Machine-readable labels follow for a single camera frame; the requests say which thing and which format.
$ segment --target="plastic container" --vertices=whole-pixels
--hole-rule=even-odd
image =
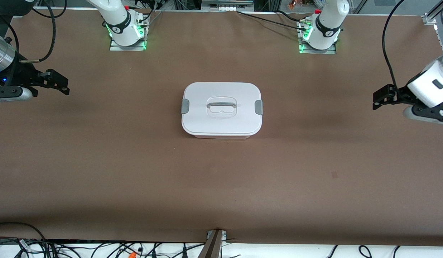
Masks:
[[[198,138],[246,139],[262,117],[261,93],[251,83],[197,82],[183,94],[183,129]]]

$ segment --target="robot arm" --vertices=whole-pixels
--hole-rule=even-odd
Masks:
[[[443,55],[433,60],[406,86],[398,90],[391,84],[373,94],[372,109],[387,104],[409,104],[404,115],[409,119],[443,124]]]
[[[107,23],[112,39],[120,46],[131,46],[143,38],[146,24],[142,13],[127,10],[121,0],[87,0]]]
[[[305,34],[304,40],[319,50],[329,49],[337,41],[341,32],[341,24],[349,13],[347,0],[328,0],[321,13],[315,13],[306,18],[312,24]]]
[[[69,94],[68,79],[53,69],[40,72],[0,36],[0,102],[28,100],[38,95],[35,86]]]

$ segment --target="power cable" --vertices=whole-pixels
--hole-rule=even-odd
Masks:
[[[64,1],[64,9],[62,10],[62,13],[59,13],[58,15],[54,16],[54,18],[61,17],[66,12],[66,9],[67,9],[67,0]],[[43,17],[51,18],[51,16],[44,15],[43,13],[40,13],[39,11],[35,10],[34,8],[32,8],[32,10]]]
[[[287,24],[283,24],[283,23],[278,23],[276,21],[271,21],[271,20],[264,19],[264,18],[261,18],[261,17],[258,17],[258,16],[253,16],[253,15],[250,15],[248,13],[242,13],[242,12],[240,12],[238,10],[236,12],[240,13],[242,15],[245,15],[245,16],[249,16],[249,17],[252,17],[252,18],[260,19],[260,20],[267,21],[267,22],[270,22],[270,23],[275,23],[275,24],[282,25],[282,26],[285,26],[285,27],[289,27],[289,28],[293,28],[293,29],[297,29],[297,30],[301,30],[301,31],[305,31],[306,30],[305,28],[298,28],[296,26],[291,26],[291,25],[287,25]]]
[[[148,256],[150,256],[150,254],[151,254],[153,251],[156,251],[156,248],[157,248],[158,246],[160,246],[160,245],[161,245],[161,243],[158,243],[158,244],[155,243],[153,249],[151,249],[151,251],[149,251],[149,252],[145,255],[145,258],[148,257]]]
[[[390,64],[389,58],[387,57],[387,52],[385,50],[385,32],[387,31],[387,26],[389,24],[390,19],[393,16],[393,13],[397,10],[397,8],[403,3],[404,0],[400,0],[395,7],[393,7],[392,11],[390,12],[389,16],[387,17],[387,20],[385,21],[384,30],[382,32],[382,52],[384,54],[385,62],[387,63],[387,66],[389,67],[390,76],[392,77],[393,86],[395,87],[395,91],[398,92],[398,86],[396,84],[395,75],[393,74],[393,68]]]
[[[202,245],[205,245],[205,244],[193,245],[192,247],[187,248],[186,251],[189,251],[189,250],[191,250],[191,249],[193,249],[193,248],[201,247]],[[183,252],[184,252],[184,251],[181,251],[180,253],[177,253],[176,255],[172,256],[171,258],[177,258],[177,256],[181,255]]]
[[[38,228],[32,226],[31,224],[28,223],[24,223],[24,222],[0,222],[0,225],[24,225],[24,226],[28,226],[30,228],[32,228],[33,230],[35,230],[35,232],[37,232],[41,238],[45,239],[44,235],[41,233],[40,230],[38,230]]]
[[[296,21],[296,22],[299,21],[299,20],[297,20],[297,19],[295,19],[295,18],[289,16],[287,13],[285,13],[284,11],[281,11],[281,10],[276,10],[276,11],[274,11],[274,13],[281,13],[281,14],[285,15],[285,17],[287,17],[288,19],[290,19],[290,20],[292,20],[292,21],[294,21],[294,22],[295,22],[295,21]]]
[[[101,248],[102,245],[105,245],[105,244],[100,244],[98,247],[94,248],[94,251],[93,251],[92,254],[91,254],[91,258],[94,257],[94,253],[95,253],[99,248]]]
[[[367,255],[365,255],[365,254],[363,253],[362,248],[365,248],[365,249],[366,249],[366,251],[369,253],[369,256],[367,256]],[[360,245],[360,246],[358,247],[358,251],[359,251],[360,254],[361,254],[362,256],[364,256],[365,258],[372,258],[371,251],[369,251],[369,248],[367,248],[366,245]]]
[[[336,251],[336,248],[337,248],[338,246],[339,246],[339,245],[335,245],[335,246],[333,247],[333,250],[331,250],[331,253],[329,254],[328,258],[333,257],[333,254],[334,254],[334,252]]]
[[[20,61],[20,63],[22,63],[22,64],[43,62],[44,60],[48,59],[48,57],[53,52],[54,44],[56,43],[56,18],[54,17],[53,10],[51,9],[51,6],[49,5],[48,0],[43,0],[43,2],[46,4],[46,7],[48,7],[48,11],[51,14],[51,22],[53,25],[53,36],[51,39],[51,46],[49,47],[48,52],[46,53],[46,55],[43,58],[40,58],[38,60],[22,60],[22,61]]]
[[[396,247],[395,247],[395,250],[393,251],[393,258],[395,258],[395,256],[396,256],[396,252],[398,251],[398,249],[401,247],[401,245],[397,245]]]

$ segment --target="table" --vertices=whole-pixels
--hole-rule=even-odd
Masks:
[[[165,12],[146,51],[117,52],[97,11],[67,10],[36,67],[69,78],[70,96],[0,104],[0,221],[47,238],[203,242],[218,227],[237,242],[443,245],[443,126],[372,110],[390,83],[384,22],[348,16],[337,54],[314,55],[235,12]],[[46,53],[49,19],[12,25],[28,59]],[[442,54],[419,16],[392,18],[387,51],[401,85]],[[183,90],[204,81],[257,85],[262,129],[185,133]]]

